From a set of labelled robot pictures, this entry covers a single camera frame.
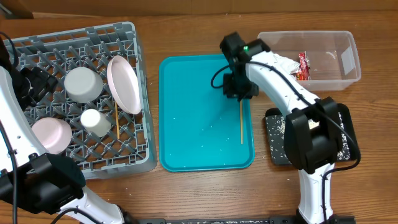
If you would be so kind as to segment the grey white bowl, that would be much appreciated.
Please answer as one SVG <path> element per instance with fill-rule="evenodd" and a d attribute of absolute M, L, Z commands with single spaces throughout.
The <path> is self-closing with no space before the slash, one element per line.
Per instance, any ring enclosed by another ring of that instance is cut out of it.
<path fill-rule="evenodd" d="M 64 80 L 69 98 L 77 103 L 87 103 L 100 96 L 103 89 L 101 77 L 89 68 L 70 70 Z"/>

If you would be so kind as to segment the white napkin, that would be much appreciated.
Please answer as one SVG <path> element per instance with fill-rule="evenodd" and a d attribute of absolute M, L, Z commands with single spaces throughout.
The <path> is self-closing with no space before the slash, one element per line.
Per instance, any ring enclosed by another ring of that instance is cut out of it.
<path fill-rule="evenodd" d="M 300 63 L 296 62 L 290 58 L 283 57 L 279 54 L 274 54 L 276 64 L 290 75 L 297 73 L 300 70 Z"/>

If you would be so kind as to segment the red snack wrapper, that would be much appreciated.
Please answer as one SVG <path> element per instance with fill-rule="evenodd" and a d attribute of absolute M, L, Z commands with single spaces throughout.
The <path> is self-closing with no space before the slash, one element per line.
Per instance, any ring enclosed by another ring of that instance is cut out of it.
<path fill-rule="evenodd" d="M 307 62 L 307 56 L 305 52 L 299 53 L 298 55 L 299 58 L 299 69 L 298 72 L 296 73 L 296 79 L 300 81 L 309 81 L 310 79 L 310 73 L 309 73 L 309 66 Z"/>

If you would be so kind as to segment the white cup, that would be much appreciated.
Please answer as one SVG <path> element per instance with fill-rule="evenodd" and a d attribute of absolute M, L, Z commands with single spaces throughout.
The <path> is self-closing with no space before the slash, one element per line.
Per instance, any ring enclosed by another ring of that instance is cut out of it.
<path fill-rule="evenodd" d="M 85 110 L 80 116 L 80 122 L 89 133 L 94 133 L 98 137 L 107 135 L 111 129 L 111 123 L 105 115 L 95 109 Z"/>

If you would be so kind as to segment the wooden chopstick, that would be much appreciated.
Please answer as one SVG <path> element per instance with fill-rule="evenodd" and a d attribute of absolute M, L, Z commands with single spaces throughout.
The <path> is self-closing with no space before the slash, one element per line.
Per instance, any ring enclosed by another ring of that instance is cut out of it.
<path fill-rule="evenodd" d="M 243 145 L 243 100 L 239 102 L 239 120 L 240 120 L 240 137 L 241 145 Z"/>
<path fill-rule="evenodd" d="M 117 134 L 117 139 L 119 140 L 120 138 L 120 132 L 119 132 L 119 112 L 118 112 L 118 104 L 116 100 L 114 101 L 114 108 L 115 108 L 115 120 L 116 120 L 116 134 Z"/>

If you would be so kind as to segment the large white plate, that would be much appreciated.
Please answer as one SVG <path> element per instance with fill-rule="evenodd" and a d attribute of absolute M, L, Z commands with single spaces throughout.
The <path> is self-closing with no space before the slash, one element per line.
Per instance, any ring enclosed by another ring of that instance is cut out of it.
<path fill-rule="evenodd" d="M 139 83 L 129 62 L 120 55 L 114 56 L 108 63 L 106 78 L 118 106 L 126 113 L 139 114 L 142 109 Z"/>

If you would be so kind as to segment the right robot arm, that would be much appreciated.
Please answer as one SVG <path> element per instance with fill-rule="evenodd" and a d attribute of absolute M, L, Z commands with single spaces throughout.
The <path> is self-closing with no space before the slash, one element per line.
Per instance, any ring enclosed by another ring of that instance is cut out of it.
<path fill-rule="evenodd" d="M 262 90 L 274 102 L 285 119 L 285 155 L 299 173 L 298 214 L 306 223 L 327 223 L 331 173 L 343 148 L 338 105 L 301 86 L 261 39 L 245 43 L 233 32 L 220 49 L 231 69 L 223 76 L 223 94 L 241 101 Z"/>

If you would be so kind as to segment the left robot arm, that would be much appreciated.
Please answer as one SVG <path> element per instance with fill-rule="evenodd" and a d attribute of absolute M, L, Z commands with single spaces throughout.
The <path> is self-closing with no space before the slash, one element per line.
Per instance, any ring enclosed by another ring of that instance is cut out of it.
<path fill-rule="evenodd" d="M 51 154 L 40 143 L 23 110 L 34 106 L 57 79 L 39 67 L 18 71 L 14 46 L 1 44 L 1 200 L 18 210 L 56 214 L 57 223 L 68 215 L 80 223 L 137 223 L 119 205 L 109 203 L 86 186 L 77 163 Z"/>

